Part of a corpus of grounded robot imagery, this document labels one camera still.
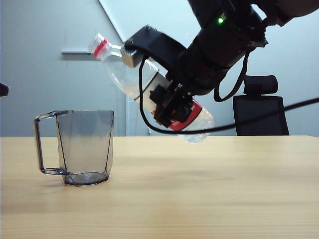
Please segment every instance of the cup handle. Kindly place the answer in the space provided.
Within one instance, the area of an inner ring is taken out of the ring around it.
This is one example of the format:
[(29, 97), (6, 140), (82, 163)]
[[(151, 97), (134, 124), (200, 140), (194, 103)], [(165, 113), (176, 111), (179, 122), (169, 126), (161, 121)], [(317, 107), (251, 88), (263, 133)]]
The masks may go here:
[(33, 126), (34, 126), (34, 134), (35, 134), (35, 142), (37, 146), (38, 152), (38, 159), (39, 159), (39, 169), (44, 174), (51, 174), (51, 175), (69, 175), (70, 173), (65, 171), (63, 168), (45, 168), (43, 164), (43, 155), (42, 155), (42, 147), (41, 147), (41, 136), (39, 130), (39, 122), (43, 119), (48, 119), (51, 117), (56, 117), (59, 115), (67, 114), (68, 111), (52, 111), (47, 114), (43, 114), (37, 116), (34, 119)]

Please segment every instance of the plastic bottle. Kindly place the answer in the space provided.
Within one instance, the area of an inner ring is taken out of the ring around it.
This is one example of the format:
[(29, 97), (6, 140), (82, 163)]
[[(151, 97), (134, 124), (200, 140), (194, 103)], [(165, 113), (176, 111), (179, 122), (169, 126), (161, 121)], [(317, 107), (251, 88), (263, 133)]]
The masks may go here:
[[(115, 85), (127, 96), (139, 102), (139, 67), (129, 67), (124, 64), (121, 54), (121, 46), (113, 45), (111, 42), (98, 34), (89, 46), (89, 51), (100, 61), (114, 81)], [(156, 104), (150, 99), (150, 91), (157, 85), (167, 88), (169, 82), (158, 68), (149, 60), (145, 61), (143, 67), (143, 107), (152, 114), (156, 110)], [(214, 127), (213, 116), (199, 103), (193, 100), (193, 111), (184, 123), (174, 121), (169, 126), (172, 130), (197, 130)], [(209, 134), (179, 134), (189, 143), (198, 143)]]

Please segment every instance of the green indicator light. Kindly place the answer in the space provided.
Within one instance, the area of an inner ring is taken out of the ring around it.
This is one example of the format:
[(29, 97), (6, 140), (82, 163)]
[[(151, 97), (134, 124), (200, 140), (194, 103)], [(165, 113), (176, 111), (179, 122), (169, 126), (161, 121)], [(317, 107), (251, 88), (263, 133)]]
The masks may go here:
[(221, 17), (217, 20), (218, 25), (222, 24), (224, 22), (224, 19), (222, 19)]

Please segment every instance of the table surface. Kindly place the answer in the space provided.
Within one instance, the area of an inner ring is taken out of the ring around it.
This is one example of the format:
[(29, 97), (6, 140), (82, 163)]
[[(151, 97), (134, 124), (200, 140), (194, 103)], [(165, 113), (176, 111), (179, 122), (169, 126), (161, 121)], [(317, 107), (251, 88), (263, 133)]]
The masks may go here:
[[(56, 138), (43, 138), (47, 167)], [(1, 236), (319, 238), (319, 138), (115, 137), (108, 181), (64, 185), (38, 170), (33, 138), (1, 138)]]

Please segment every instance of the chair backrest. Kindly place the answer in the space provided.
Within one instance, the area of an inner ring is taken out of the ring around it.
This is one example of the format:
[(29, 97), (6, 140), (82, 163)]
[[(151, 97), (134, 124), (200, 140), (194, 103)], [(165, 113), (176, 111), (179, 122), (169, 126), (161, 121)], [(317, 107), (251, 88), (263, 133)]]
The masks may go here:
[(234, 96), (234, 116), (237, 135), (289, 135), (285, 113), (240, 125), (240, 122), (263, 114), (282, 110), (283, 98), (279, 96)]
[(244, 93), (234, 96), (234, 118), (237, 135), (289, 135), (285, 113), (267, 117), (262, 120), (240, 125), (266, 113), (283, 110), (283, 98), (279, 96), (262, 96), (277, 92), (278, 83), (275, 76), (246, 76)]

